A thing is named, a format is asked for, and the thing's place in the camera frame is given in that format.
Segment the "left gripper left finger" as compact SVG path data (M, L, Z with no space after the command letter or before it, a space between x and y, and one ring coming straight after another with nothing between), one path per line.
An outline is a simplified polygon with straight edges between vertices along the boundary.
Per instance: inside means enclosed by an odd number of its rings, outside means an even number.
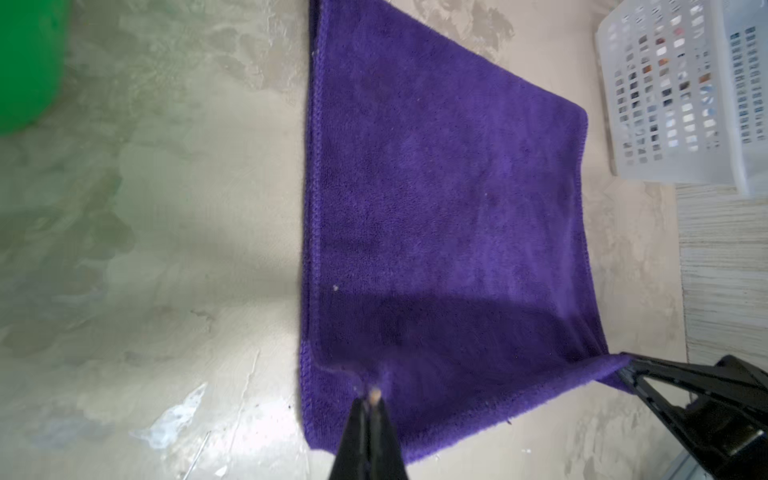
M341 437L329 480L365 480L369 474L369 406L355 399Z

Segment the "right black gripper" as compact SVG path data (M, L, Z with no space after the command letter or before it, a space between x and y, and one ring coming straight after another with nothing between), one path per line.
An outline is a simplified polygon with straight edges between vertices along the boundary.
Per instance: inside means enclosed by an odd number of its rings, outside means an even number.
M715 365L632 356L618 371L700 469L714 479L767 477L767 373L733 355ZM649 378L694 393L672 403Z

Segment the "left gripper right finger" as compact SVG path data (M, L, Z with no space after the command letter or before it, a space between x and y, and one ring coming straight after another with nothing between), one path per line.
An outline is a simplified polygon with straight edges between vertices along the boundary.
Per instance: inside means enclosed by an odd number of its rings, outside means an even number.
M369 405L369 478L408 480L400 444L384 399L370 398Z

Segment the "purple towel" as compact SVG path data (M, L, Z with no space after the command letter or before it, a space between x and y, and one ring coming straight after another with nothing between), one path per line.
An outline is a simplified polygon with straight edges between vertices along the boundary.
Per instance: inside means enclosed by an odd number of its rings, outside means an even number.
M379 388L413 462L627 357L600 321L588 117L384 1L312 12L301 416L334 452Z

